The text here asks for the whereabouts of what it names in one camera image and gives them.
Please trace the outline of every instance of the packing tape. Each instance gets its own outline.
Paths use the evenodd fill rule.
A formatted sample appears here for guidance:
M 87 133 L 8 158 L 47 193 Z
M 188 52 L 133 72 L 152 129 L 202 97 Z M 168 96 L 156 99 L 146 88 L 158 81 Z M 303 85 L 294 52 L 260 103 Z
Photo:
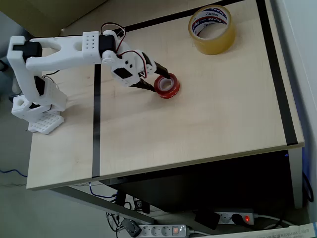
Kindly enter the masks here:
M 201 38 L 198 36 L 206 26 L 214 23 L 226 25 L 222 34 L 214 38 Z M 233 44 L 236 36 L 230 12 L 219 5 L 208 5 L 195 12 L 190 18 L 188 31 L 194 40 L 196 48 L 206 55 L 216 55 L 226 51 Z
M 154 82 L 154 89 L 161 98 L 171 98 L 177 94 L 180 88 L 180 83 L 176 76 L 169 73 L 170 79 L 159 76 Z

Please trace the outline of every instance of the red wire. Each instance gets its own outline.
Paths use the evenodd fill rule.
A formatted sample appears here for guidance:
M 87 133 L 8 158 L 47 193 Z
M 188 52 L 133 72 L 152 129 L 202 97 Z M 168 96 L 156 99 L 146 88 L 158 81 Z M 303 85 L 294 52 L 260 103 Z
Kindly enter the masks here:
M 118 26 L 119 28 L 121 28 L 121 29 L 123 30 L 124 35 L 123 35 L 123 37 L 121 38 L 118 47 L 115 49 L 115 52 L 117 53 L 118 50 L 119 50 L 119 47 L 120 47 L 120 45 L 121 45 L 121 43 L 122 43 L 122 41 L 123 41 L 123 39 L 124 39 L 124 37 L 125 37 L 125 30 L 124 30 L 124 28 L 123 28 L 122 26 L 120 26 L 120 25 L 117 24 L 117 23 L 114 23 L 114 22 L 106 22 L 106 23 L 102 24 L 102 26 L 101 26 L 101 28 L 100 28 L 100 34 L 102 34 L 103 27 L 106 26 L 106 25 L 115 25 L 115 26 Z
M 144 78 L 147 78 L 148 77 L 148 73 L 147 73 L 147 68 L 146 68 L 145 61 L 144 61 L 144 59 L 142 58 L 142 56 L 138 52 L 136 52 L 134 50 L 127 50 L 127 51 L 124 51 L 124 52 L 118 54 L 118 56 L 122 56 L 123 54 L 125 54 L 127 52 L 134 52 L 141 58 L 141 60 L 143 61 L 143 67 L 144 67 Z

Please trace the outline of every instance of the table top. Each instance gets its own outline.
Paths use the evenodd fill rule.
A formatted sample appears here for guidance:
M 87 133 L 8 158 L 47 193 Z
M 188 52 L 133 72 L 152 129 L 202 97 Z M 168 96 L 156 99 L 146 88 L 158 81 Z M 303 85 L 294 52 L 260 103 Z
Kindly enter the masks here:
M 127 26 L 213 2 L 108 1 L 64 33 L 98 30 L 103 21 Z M 187 29 L 190 16 L 127 32 L 124 41 L 132 49 L 144 51 L 179 79 L 181 89 L 171 99 L 122 87 L 104 65 L 101 83 L 94 65 L 52 75 L 67 95 L 65 122 L 49 135 L 33 134 L 27 188 L 303 147 L 271 6 L 268 0 L 266 8 L 259 4 L 264 1 L 225 6 L 237 36 L 229 50 L 215 56 L 195 48 Z M 135 11 L 118 14 L 123 7 Z M 147 81 L 153 85 L 156 78 Z

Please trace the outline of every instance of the robotic arm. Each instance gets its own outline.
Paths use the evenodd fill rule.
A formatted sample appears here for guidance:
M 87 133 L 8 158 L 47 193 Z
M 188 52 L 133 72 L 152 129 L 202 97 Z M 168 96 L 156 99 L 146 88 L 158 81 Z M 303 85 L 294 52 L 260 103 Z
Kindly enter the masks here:
M 10 39 L 7 59 L 24 95 L 13 99 L 12 114 L 29 122 L 29 131 L 48 134 L 63 123 L 60 112 L 66 109 L 67 96 L 42 71 L 61 70 L 81 65 L 106 64 L 113 78 L 126 87 L 155 92 L 141 79 L 154 73 L 170 79 L 166 68 L 140 50 L 131 50 L 114 31 L 84 32 L 82 36 Z M 42 57 L 42 48 L 58 50 Z

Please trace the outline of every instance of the black line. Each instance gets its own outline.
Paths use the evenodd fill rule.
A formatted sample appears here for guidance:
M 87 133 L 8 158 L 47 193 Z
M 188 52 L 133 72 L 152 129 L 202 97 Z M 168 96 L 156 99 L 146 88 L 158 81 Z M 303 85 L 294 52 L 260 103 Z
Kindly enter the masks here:
M 212 3 L 212 4 L 216 4 L 216 5 L 220 5 L 220 6 L 226 6 L 226 5 L 233 4 L 233 3 L 236 3 L 236 2 L 240 2 L 240 1 L 243 1 L 243 0 L 221 0 L 221 1 L 218 1 L 218 2 L 215 2 L 215 3 Z M 133 25 L 130 25 L 130 26 L 126 26 L 124 29 L 125 29 L 126 32 L 129 32 L 129 31 L 134 31 L 134 30 L 138 30 L 138 29 L 141 29 L 141 28 L 145 28 L 145 27 L 161 24 L 161 23 L 164 23 L 164 22 L 177 20 L 179 18 L 192 16 L 200 8 L 208 6 L 208 5 L 210 5 L 210 4 L 207 4 L 207 5 L 204 5 L 204 6 L 200 6 L 200 7 L 194 8 L 194 9 L 190 9 L 190 10 L 187 10 L 187 11 L 181 11 L 181 12 L 174 13 L 174 14 L 171 14 L 171 15 L 162 16 L 162 17 L 159 17 L 159 18 L 156 18 L 156 19 L 152 19 L 152 20 L 136 23 L 136 24 L 133 24 Z
M 289 104 L 288 104 L 286 91 L 285 91 L 285 87 L 283 83 L 281 69 L 278 63 L 278 58 L 276 54 L 271 27 L 269 24 L 265 1 L 264 0 L 256 0 L 256 1 L 257 1 L 260 21 L 261 21 L 261 26 L 262 26 L 262 31 L 263 31 L 263 36 L 264 36 L 264 41 L 266 46 L 267 57 L 269 61 L 269 66 L 271 68 L 272 78 L 273 78 L 274 87 L 276 91 L 278 107 L 279 107 L 279 111 L 282 118 L 286 143 L 287 145 L 296 145 L 298 144 L 297 137 L 296 137 L 296 133 L 294 129 L 291 111 L 289 109 Z
M 92 178 L 100 175 L 100 109 L 101 109 L 101 64 L 95 65 L 94 78 L 94 124 L 93 124 L 93 169 Z

